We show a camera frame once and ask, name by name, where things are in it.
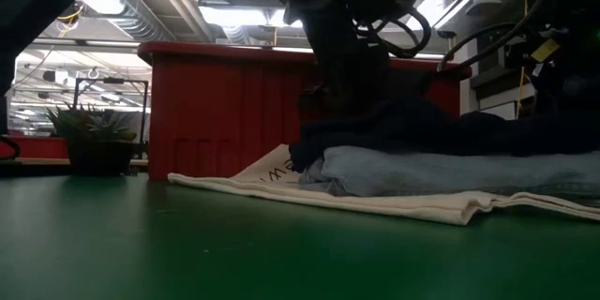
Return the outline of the black round ceiling device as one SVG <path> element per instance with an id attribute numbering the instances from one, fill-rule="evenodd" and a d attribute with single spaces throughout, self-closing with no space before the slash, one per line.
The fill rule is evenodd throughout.
<path id="1" fill-rule="evenodd" d="M 84 3 L 74 2 L 56 18 L 56 21 L 62 25 L 63 29 L 73 28 L 83 15 L 84 9 Z"/>

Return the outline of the navy garment with white label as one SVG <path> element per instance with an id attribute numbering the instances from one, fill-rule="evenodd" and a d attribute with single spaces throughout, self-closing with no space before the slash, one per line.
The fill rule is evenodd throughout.
<path id="1" fill-rule="evenodd" d="M 453 118 L 425 99 L 401 99 L 361 116 L 303 125 L 300 141 L 289 146 L 292 169 L 300 173 L 338 146 L 453 156 L 583 154 L 600 150 L 600 112 L 550 112 L 517 120 L 469 112 Z"/>

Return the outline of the red bench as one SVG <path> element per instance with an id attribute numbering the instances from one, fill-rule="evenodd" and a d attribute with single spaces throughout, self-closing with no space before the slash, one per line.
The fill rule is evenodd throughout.
<path id="1" fill-rule="evenodd" d="M 67 158 L 67 143 L 62 138 L 7 136 L 20 148 L 19 158 Z"/>

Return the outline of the light blue denim jeans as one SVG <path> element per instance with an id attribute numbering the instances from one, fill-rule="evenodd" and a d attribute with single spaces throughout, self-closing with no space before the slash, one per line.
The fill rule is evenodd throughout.
<path id="1" fill-rule="evenodd" d="M 532 157 L 389 154 L 328 148 L 298 180 L 334 196 L 389 197 L 481 191 L 600 198 L 600 152 Z"/>

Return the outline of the red plastic laundry basket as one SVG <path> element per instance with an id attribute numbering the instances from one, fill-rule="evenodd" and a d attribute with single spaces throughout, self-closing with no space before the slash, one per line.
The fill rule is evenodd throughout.
<path id="1" fill-rule="evenodd" d="M 152 180 L 234 176 L 323 115 L 299 107 L 321 79 L 311 53 L 150 41 L 138 55 L 152 68 Z"/>

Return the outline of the cream printed tote bag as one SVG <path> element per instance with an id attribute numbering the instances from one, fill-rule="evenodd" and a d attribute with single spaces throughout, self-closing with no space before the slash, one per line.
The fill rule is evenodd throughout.
<path id="1" fill-rule="evenodd" d="M 301 189 L 293 180 L 295 173 L 285 173 L 280 180 L 268 175 L 279 169 L 287 157 L 288 147 L 279 145 L 243 171 L 231 178 L 190 177 L 171 172 L 171 183 L 223 192 L 232 195 L 256 197 L 265 200 L 303 204 L 359 213 L 415 218 L 426 221 L 465 226 L 477 213 L 488 213 L 495 208 L 530 206 L 576 218 L 600 221 L 600 208 L 576 202 L 519 192 L 510 196 L 482 191 L 413 197 L 336 197 L 325 192 Z"/>

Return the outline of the small potted succulent plant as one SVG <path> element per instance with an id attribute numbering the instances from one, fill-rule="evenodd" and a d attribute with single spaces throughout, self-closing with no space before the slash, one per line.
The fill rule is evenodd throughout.
<path id="1" fill-rule="evenodd" d="M 55 134 L 67 144 L 72 170 L 86 176 L 127 174 L 137 133 L 114 110 L 67 106 L 46 112 Z"/>

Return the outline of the green table mat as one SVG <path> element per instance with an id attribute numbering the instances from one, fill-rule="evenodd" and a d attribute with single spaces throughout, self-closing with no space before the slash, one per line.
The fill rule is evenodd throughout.
<path id="1" fill-rule="evenodd" d="M 0 180 L 0 300 L 600 300 L 600 223 L 465 227 L 151 182 Z"/>

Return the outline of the white board panel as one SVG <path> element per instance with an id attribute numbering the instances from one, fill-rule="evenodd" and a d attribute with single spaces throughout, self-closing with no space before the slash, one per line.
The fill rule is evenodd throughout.
<path id="1" fill-rule="evenodd" d="M 504 104 L 482 110 L 482 113 L 489 113 L 501 117 L 505 120 L 515 120 L 517 118 L 517 103 L 509 101 Z"/>

